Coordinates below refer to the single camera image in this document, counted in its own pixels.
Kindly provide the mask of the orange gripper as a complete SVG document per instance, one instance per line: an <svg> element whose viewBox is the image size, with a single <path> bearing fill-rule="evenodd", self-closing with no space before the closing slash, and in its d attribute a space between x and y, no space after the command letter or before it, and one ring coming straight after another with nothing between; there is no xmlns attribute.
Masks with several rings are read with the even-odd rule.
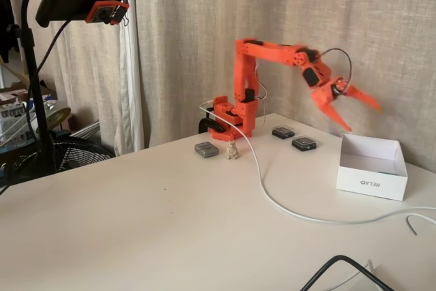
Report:
<svg viewBox="0 0 436 291"><path fill-rule="evenodd" d="M308 85L311 97L316 106L331 121L340 125L346 132L351 132L351 127L342 119L331 103L340 95L346 95L369 105L375 110L382 111L376 99L363 93L353 85L348 85L341 76L331 76L331 69L322 61L315 63L305 62L301 65L301 73Z"/></svg>

